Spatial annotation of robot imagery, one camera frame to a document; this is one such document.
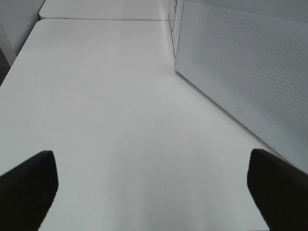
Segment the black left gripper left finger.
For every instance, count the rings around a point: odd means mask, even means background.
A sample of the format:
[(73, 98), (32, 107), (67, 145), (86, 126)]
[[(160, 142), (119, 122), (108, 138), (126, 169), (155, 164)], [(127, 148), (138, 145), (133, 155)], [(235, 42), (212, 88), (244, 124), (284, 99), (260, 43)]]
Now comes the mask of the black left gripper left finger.
[(59, 187), (53, 151), (42, 151), (0, 177), (0, 229), (37, 231)]

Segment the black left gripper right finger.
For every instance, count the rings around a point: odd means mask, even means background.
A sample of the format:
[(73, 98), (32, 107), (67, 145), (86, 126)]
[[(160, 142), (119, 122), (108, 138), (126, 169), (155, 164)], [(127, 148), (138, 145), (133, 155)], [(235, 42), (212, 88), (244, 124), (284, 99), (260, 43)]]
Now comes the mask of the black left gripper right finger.
[(308, 229), (308, 175), (263, 149), (251, 151), (247, 187), (271, 231)]

